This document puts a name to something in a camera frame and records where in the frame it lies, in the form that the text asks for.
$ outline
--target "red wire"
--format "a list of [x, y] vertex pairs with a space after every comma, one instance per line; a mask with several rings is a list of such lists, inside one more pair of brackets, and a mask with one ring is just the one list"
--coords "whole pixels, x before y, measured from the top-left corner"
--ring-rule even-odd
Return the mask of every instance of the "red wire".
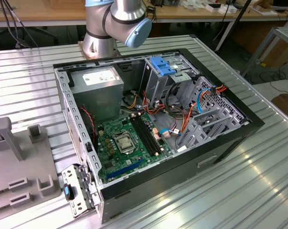
[[91, 120], [91, 124], [92, 124], [92, 127], [93, 127], [93, 144], [95, 144], [95, 126], [94, 126], [91, 114], [86, 109], [84, 109], [83, 107], [81, 107], [80, 109], [83, 110], [87, 114], [87, 116], [90, 118], [90, 120]]

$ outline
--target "blue tab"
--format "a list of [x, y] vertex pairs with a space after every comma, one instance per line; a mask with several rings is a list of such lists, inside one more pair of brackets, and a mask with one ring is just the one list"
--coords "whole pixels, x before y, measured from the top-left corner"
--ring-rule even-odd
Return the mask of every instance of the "blue tab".
[[177, 71], [172, 69], [168, 65], [168, 62], [165, 61], [160, 56], [151, 57], [150, 60], [151, 60], [151, 63], [153, 64], [153, 66], [160, 71], [161, 76], [172, 75], [172, 74], [177, 73]]
[[66, 195], [69, 193], [68, 187], [65, 187], [64, 192]]

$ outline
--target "metal bracket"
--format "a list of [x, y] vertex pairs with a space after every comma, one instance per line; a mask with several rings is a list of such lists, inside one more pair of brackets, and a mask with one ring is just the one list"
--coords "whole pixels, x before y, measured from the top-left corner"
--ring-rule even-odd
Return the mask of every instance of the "metal bracket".
[[74, 218], [94, 209], [101, 203], [96, 184], [92, 181], [92, 175], [87, 172], [86, 166], [71, 165], [62, 171], [62, 176], [64, 183], [71, 186], [69, 192], [73, 192], [73, 198], [68, 200], [70, 200]]

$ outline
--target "connector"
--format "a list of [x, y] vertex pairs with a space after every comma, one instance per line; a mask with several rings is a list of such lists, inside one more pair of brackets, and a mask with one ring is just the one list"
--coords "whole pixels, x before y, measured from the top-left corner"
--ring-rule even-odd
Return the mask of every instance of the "connector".
[[211, 94], [216, 94], [216, 86], [211, 87]]

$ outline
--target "aluminum table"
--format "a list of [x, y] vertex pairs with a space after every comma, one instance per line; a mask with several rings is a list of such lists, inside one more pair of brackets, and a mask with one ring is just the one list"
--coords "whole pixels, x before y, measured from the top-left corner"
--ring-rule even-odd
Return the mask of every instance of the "aluminum table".
[[[223, 162], [106, 224], [100, 225], [95, 211], [73, 219], [62, 193], [0, 220], [0, 229], [288, 228], [288, 118], [196, 38], [147, 39], [138, 49], [118, 46], [123, 55], [187, 48], [266, 124]], [[78, 45], [0, 52], [0, 117], [10, 117], [13, 131], [46, 126], [59, 175], [77, 157], [52, 65], [80, 60]]]
[[[259, 45], [255, 53], [252, 55], [245, 69], [241, 72], [241, 75], [245, 76], [249, 72], [249, 70], [253, 67], [253, 64], [256, 62], [260, 54], [262, 54], [262, 52], [265, 50], [265, 48], [270, 44], [272, 40], [273, 43], [274, 41], [277, 42], [279, 39], [282, 39], [288, 43], [288, 27], [274, 27], [271, 29], [267, 37], [263, 40], [263, 42]], [[267, 56], [265, 53], [270, 53], [273, 47], [274, 46], [272, 46], [271, 44], [266, 49], [260, 60], [263, 60]]]

